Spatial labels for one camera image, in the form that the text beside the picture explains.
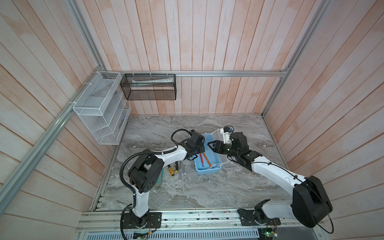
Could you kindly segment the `blue plastic tool box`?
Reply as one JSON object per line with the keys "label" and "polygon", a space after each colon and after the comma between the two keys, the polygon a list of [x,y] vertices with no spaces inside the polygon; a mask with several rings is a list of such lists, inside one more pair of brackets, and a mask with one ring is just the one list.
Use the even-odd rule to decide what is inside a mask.
{"label": "blue plastic tool box", "polygon": [[198,175],[207,175],[207,174],[217,173],[222,168],[223,165],[227,165],[230,162],[227,159],[226,155],[214,153],[208,147],[209,142],[216,141],[216,140],[223,141],[223,137],[220,134],[220,129],[217,129],[212,133],[205,133],[203,134],[203,136],[205,137],[205,143],[204,143],[205,154],[207,155],[209,161],[211,162],[212,167],[211,168],[209,167],[208,163],[206,162],[203,156],[204,163],[205,163],[205,167],[203,168],[201,163],[201,158],[200,156],[198,156],[196,159],[194,159],[195,169]]}

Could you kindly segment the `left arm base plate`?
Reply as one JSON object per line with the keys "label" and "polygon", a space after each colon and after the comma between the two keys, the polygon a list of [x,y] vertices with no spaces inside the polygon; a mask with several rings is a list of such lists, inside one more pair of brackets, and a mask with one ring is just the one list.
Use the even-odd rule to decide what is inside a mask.
{"label": "left arm base plate", "polygon": [[122,229],[158,229],[161,227],[162,213],[149,212],[141,218],[137,217],[132,212],[126,212],[122,215],[120,227]]}

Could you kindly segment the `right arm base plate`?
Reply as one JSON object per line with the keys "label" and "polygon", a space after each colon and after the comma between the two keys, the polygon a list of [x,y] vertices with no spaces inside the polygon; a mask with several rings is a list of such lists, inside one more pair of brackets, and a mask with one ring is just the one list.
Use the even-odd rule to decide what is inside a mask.
{"label": "right arm base plate", "polygon": [[279,218],[270,219],[261,210],[238,209],[242,226],[279,226],[281,220]]}

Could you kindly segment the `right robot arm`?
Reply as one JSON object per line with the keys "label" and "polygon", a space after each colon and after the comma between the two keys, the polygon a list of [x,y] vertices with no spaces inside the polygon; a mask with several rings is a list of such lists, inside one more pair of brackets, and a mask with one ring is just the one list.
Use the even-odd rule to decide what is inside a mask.
{"label": "right robot arm", "polygon": [[242,132],[224,133],[224,140],[208,143],[219,155],[251,172],[260,174],[280,186],[292,197],[289,201],[265,199],[255,206],[254,218],[259,225],[273,219],[293,219],[308,228],[314,228],[333,211],[331,201],[321,180],[315,176],[304,177],[274,164],[262,154],[251,150]]}

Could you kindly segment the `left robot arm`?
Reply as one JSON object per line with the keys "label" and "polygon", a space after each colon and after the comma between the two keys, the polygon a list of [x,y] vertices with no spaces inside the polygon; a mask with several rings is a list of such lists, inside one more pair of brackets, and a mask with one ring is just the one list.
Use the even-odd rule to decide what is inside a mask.
{"label": "left robot arm", "polygon": [[194,130],[179,129],[190,137],[181,142],[173,140],[175,146],[163,151],[144,150],[128,157],[120,168],[120,180],[134,195],[132,213],[142,218],[149,211],[149,194],[155,186],[163,168],[188,159],[195,159],[205,152],[205,138]]}

